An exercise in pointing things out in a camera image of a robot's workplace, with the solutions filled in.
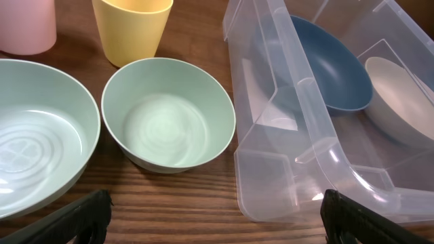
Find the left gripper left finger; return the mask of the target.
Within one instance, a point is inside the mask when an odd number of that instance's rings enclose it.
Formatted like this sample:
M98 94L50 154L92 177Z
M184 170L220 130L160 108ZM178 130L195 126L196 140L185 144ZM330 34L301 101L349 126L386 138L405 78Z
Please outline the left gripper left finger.
M103 244L111 221L111 196L107 190L96 190L67 206L3 237L2 243Z

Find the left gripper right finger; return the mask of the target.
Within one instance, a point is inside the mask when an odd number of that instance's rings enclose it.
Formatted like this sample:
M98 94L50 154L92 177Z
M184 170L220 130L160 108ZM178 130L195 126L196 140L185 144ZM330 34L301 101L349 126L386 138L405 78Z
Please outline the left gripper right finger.
M337 190L325 191L320 215L328 244L433 244Z

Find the green small bowl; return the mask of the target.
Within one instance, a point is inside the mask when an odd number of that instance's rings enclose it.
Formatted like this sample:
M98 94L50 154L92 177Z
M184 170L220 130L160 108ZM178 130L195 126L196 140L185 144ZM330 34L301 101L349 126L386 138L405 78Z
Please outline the green small bowl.
M95 99L76 78L1 60L1 219L49 205L80 178L99 140Z
M175 174L221 155L235 134L235 109L203 69L172 58L120 68L101 97L106 128L137 166Z

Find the clear plastic storage container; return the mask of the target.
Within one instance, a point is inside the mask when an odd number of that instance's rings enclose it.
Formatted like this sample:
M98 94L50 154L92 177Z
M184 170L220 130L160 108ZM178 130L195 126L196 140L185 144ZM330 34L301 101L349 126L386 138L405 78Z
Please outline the clear plastic storage container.
M250 54L272 18L293 85L264 93ZM380 57L404 68L433 105L433 40L396 1L229 1L223 19L237 118L238 206L257 222L319 217L327 189L396 223L433 219L433 147L394 140L366 108L329 114L291 17L337 38L365 68Z

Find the cream large bowl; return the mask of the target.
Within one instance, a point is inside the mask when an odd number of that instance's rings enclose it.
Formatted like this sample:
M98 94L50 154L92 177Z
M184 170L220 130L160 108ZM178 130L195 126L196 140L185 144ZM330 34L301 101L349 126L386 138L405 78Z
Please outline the cream large bowl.
M433 105L410 74L380 57L366 60L374 95L366 115L385 134L414 148L433 147Z

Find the dark blue bowl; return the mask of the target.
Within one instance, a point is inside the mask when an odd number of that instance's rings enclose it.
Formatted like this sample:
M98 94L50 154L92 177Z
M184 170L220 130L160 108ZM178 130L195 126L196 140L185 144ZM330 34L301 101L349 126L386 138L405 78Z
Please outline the dark blue bowl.
M291 17L303 50L330 115L339 117L367 108L373 98L372 82L360 61L333 35L320 26L298 16ZM258 74L269 74L270 81L259 87L266 94L274 93L274 85L293 85L272 18L264 17L255 27L250 54Z

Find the yellow cup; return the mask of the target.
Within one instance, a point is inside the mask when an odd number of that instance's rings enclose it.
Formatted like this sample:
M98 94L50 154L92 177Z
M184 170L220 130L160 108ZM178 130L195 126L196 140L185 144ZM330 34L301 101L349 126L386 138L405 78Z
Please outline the yellow cup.
M104 55L117 67L152 58L173 0L92 0Z

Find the pink cup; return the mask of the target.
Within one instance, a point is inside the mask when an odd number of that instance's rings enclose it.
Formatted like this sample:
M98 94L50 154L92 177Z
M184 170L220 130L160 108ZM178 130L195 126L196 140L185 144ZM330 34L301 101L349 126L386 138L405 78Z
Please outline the pink cup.
M56 39L54 0L1 0L1 51L40 54Z

